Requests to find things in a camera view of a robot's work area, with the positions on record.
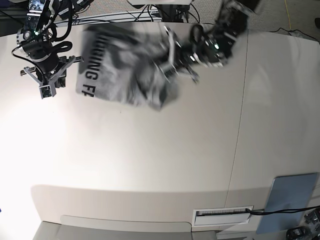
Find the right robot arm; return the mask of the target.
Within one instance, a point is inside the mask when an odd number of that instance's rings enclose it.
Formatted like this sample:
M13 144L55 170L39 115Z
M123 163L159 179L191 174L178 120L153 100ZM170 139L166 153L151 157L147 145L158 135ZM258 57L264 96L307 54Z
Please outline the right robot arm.
M67 68L83 61L81 56L59 56L72 49L67 41L78 8L73 0L31 0L23 27L16 35L16 48L24 55L21 60L32 64L24 67L20 75L28 75L39 85L44 98L52 97L57 88L66 86ZM55 20L67 14L67 29L63 36L57 35Z

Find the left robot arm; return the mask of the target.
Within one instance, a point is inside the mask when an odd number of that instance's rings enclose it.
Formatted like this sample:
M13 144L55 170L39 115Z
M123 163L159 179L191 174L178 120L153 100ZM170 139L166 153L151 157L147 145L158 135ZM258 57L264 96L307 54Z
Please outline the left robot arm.
M194 24L185 44L180 44L176 33L166 27L169 42L167 61L157 67L163 77L168 79L186 69L192 80L197 82L199 76L192 69L193 64L223 67L232 56L238 36L247 29L250 14L255 13L259 5L259 0L223 0L215 24L208 30L199 23Z

